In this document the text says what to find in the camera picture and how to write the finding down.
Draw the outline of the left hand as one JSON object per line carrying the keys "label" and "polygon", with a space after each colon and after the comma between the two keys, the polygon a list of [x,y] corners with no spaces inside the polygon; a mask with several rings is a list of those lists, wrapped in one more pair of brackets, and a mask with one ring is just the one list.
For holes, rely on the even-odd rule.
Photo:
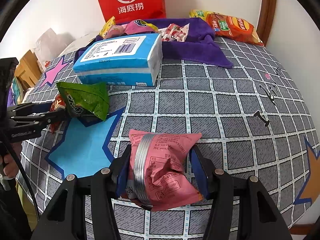
{"label": "left hand", "polygon": [[[21,142],[15,142],[12,145],[12,148],[14,149],[17,157],[19,160],[21,160],[21,151],[22,151],[22,143]],[[19,168],[14,161],[13,157],[8,153],[4,159],[1,157],[1,164],[5,162],[6,166],[4,168],[4,174],[9,178],[15,178],[18,174]]]}

